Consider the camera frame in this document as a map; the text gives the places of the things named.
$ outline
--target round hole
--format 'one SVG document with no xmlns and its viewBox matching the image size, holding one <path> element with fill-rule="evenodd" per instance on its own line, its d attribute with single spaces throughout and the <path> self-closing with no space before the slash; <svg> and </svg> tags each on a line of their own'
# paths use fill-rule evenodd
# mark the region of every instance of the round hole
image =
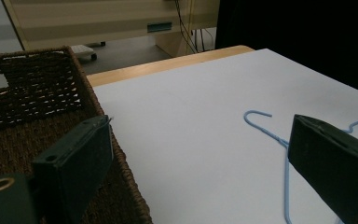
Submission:
<svg viewBox="0 0 358 224">
<path fill-rule="evenodd" d="M 3 189 L 7 189 L 8 187 L 14 184 L 14 178 L 5 177 L 0 179 L 0 191 Z"/>
<path fill-rule="evenodd" d="M 48 156 L 46 157 L 46 161 L 55 161 L 57 159 L 57 156 Z"/>
</svg>

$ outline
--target wicker basket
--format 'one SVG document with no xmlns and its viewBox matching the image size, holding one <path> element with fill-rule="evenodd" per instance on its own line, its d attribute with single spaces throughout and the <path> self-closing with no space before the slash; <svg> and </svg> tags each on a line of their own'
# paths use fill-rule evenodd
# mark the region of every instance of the wicker basket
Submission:
<svg viewBox="0 0 358 224">
<path fill-rule="evenodd" d="M 32 173 L 31 161 L 80 121 L 103 115 L 69 47 L 0 54 L 0 175 Z M 152 223 L 112 134 L 113 165 L 82 223 Z"/>
</svg>

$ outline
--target black cable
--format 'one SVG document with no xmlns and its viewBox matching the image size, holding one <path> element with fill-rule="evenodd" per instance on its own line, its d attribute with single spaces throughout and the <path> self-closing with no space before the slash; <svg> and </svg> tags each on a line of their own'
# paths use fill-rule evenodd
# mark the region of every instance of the black cable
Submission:
<svg viewBox="0 0 358 224">
<path fill-rule="evenodd" d="M 202 43 L 202 51 L 205 51 L 205 46 L 203 44 L 203 36 L 202 36 L 202 29 L 200 29 L 201 32 L 201 43 Z"/>
<path fill-rule="evenodd" d="M 197 40 L 197 30 L 196 30 L 196 33 L 194 34 L 194 42 L 196 43 L 196 52 L 199 52 L 199 42 Z"/>
<path fill-rule="evenodd" d="M 206 33 L 208 33 L 211 36 L 211 41 L 212 41 L 212 48 L 214 49 L 214 45 L 213 45 L 213 36 L 211 33 L 209 33 L 209 31 L 207 29 L 204 29 L 206 31 Z"/>
<path fill-rule="evenodd" d="M 180 6 L 179 6 L 179 0 L 175 0 L 175 4 L 176 4 L 176 10 L 178 12 L 178 17 L 179 17 L 179 26 L 180 26 L 180 31 L 182 34 L 183 39 L 185 40 L 185 42 L 190 46 L 191 50 L 193 51 L 193 53 L 196 53 L 194 51 L 193 48 L 195 48 L 195 44 L 193 43 L 193 41 L 191 40 L 191 35 L 188 33 L 183 21 L 182 21 L 182 16 L 180 14 Z M 187 36 L 189 37 L 191 44 L 193 45 L 193 47 L 190 45 L 190 43 L 187 41 L 185 34 L 183 33 L 183 29 L 186 31 Z"/>
</svg>

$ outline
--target white tabletop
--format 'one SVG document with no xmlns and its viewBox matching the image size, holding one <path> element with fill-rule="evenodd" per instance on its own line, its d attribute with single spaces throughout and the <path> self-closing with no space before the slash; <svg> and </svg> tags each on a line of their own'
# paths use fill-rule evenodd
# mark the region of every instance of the white tabletop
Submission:
<svg viewBox="0 0 358 224">
<path fill-rule="evenodd" d="M 285 149 L 243 120 L 289 140 L 301 114 L 340 129 L 358 120 L 358 90 L 269 50 L 94 88 L 158 224 L 285 223 Z M 353 134 L 358 137 L 358 127 Z M 337 216 L 290 167 L 293 224 Z"/>
</svg>

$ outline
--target black curtain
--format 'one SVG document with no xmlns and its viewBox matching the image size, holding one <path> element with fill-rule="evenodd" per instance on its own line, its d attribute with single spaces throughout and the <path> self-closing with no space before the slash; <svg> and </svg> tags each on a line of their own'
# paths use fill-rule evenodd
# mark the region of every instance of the black curtain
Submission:
<svg viewBox="0 0 358 224">
<path fill-rule="evenodd" d="M 271 49 L 358 89 L 358 2 L 224 0 L 217 49 Z"/>
</svg>

